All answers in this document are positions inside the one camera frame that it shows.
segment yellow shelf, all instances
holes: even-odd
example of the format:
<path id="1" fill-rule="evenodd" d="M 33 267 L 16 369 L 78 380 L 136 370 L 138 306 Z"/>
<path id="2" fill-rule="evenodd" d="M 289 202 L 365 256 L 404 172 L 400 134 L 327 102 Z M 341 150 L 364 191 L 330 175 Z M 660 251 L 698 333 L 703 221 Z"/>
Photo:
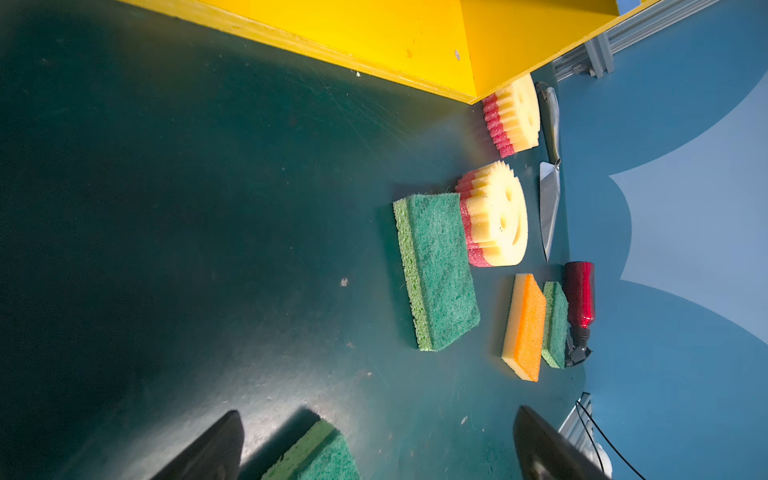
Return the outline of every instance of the yellow shelf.
<path id="1" fill-rule="evenodd" d="M 475 103 L 659 0 L 124 1 Z"/>

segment metal blade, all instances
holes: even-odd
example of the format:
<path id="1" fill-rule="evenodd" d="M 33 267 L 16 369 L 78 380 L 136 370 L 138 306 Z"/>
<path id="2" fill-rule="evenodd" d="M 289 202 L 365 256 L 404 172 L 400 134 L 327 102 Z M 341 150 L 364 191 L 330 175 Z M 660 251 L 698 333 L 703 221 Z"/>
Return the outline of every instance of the metal blade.
<path id="1" fill-rule="evenodd" d="M 544 254 L 549 261 L 554 237 L 554 222 L 558 218 L 560 204 L 560 165 L 541 162 L 539 165 L 539 220 Z"/>

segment green table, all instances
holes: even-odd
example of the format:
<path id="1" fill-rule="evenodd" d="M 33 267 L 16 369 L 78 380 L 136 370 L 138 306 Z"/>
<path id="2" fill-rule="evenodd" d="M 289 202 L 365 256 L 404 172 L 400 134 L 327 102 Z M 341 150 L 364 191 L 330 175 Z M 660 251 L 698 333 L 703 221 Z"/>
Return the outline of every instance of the green table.
<path id="1" fill-rule="evenodd" d="M 568 260 L 564 204 L 541 248 L 544 148 L 509 159 L 524 262 L 473 268 L 480 325 L 420 352 L 391 203 L 498 159 L 480 105 L 116 2 L 35 5 L 0 16 L 0 478 L 149 478 L 228 409 L 244 478 L 308 411 L 369 480 L 519 478 L 518 406 L 557 426 L 584 385 L 498 358 L 514 274 Z"/>

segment green sponge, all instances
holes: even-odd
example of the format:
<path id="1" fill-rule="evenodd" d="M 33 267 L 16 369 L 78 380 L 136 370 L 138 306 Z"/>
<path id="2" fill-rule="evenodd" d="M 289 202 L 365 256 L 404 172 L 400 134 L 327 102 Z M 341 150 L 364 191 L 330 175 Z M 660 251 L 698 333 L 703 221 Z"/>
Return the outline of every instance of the green sponge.
<path id="1" fill-rule="evenodd" d="M 440 350 L 480 323 L 458 194 L 394 203 L 420 350 Z"/>
<path id="2" fill-rule="evenodd" d="M 544 320 L 544 342 L 541 357 L 554 369 L 565 368 L 565 336 L 568 334 L 568 300 L 557 282 L 544 284 L 547 315 Z"/>
<path id="3" fill-rule="evenodd" d="M 261 480 L 359 480 L 344 435 L 320 420 L 266 471 Z"/>

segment black cable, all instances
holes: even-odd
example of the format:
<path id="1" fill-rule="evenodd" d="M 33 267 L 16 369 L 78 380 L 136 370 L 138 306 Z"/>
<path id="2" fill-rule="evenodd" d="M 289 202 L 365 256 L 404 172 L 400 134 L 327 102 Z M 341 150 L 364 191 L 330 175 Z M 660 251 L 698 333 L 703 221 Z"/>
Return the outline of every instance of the black cable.
<path id="1" fill-rule="evenodd" d="M 578 415 L 578 420 L 581 422 L 581 426 L 584 427 L 584 433 L 587 434 L 587 437 L 589 437 L 589 441 L 592 442 L 592 448 L 594 449 L 594 454 L 598 456 L 598 460 L 600 461 L 600 470 L 605 473 L 605 467 L 603 466 L 603 459 L 600 458 L 600 452 L 598 451 L 598 446 L 594 444 L 594 439 L 592 438 L 592 435 L 589 434 L 589 430 L 587 430 L 587 425 L 584 423 L 584 419 L 581 417 L 581 412 L 576 409 L 576 415 Z"/>
<path id="2" fill-rule="evenodd" d="M 584 413 L 586 413 L 586 414 L 587 414 L 587 416 L 589 417 L 589 419 L 592 421 L 592 425 L 594 425 L 594 427 L 595 427 L 596 429 L 598 429 L 598 432 L 600 432 L 600 435 L 602 435 L 602 436 L 603 436 L 603 438 L 605 439 L 605 441 L 606 441 L 606 442 L 608 442 L 608 444 L 611 446 L 611 448 L 614 450 L 614 452 L 616 452 L 616 455 L 619 455 L 619 457 L 621 457 L 621 459 L 622 459 L 622 460 L 624 460 L 624 463 L 626 463 L 626 464 L 627 464 L 627 466 L 628 466 L 629 468 L 632 468 L 632 471 L 633 471 L 633 472 L 637 473 L 637 476 L 638 476 L 638 477 L 640 477 L 640 478 L 642 478 L 643 480 L 645 480 L 645 477 L 644 477 L 644 476 L 642 476 L 642 475 L 640 475 L 640 472 L 638 472 L 638 471 L 637 471 L 637 469 L 636 469 L 635 467 L 633 467 L 633 466 L 632 466 L 632 464 L 631 464 L 630 462 L 628 462 L 628 461 L 627 461 L 627 459 L 626 459 L 626 458 L 624 458 L 624 456 L 623 456 L 623 455 L 622 455 L 622 454 L 621 454 L 621 453 L 620 453 L 620 452 L 619 452 L 619 451 L 616 449 L 616 447 L 614 447 L 614 444 L 612 444 L 612 443 L 611 443 L 611 440 L 608 440 L 608 437 L 607 437 L 607 436 L 605 436 L 605 434 L 603 433 L 603 431 L 602 431 L 602 430 L 600 430 L 600 426 L 599 426 L 599 425 L 598 425 L 598 424 L 595 422 L 595 420 L 592 418 L 592 415 L 590 415 L 590 414 L 589 414 L 589 412 L 587 412 L 587 409 L 586 409 L 586 408 L 584 408 L 584 406 L 581 404 L 581 402 L 579 402 L 578 400 L 576 400 L 576 403 L 577 403 L 577 404 L 578 404 L 578 405 L 581 407 L 581 409 L 582 409 L 582 410 L 584 410 Z"/>

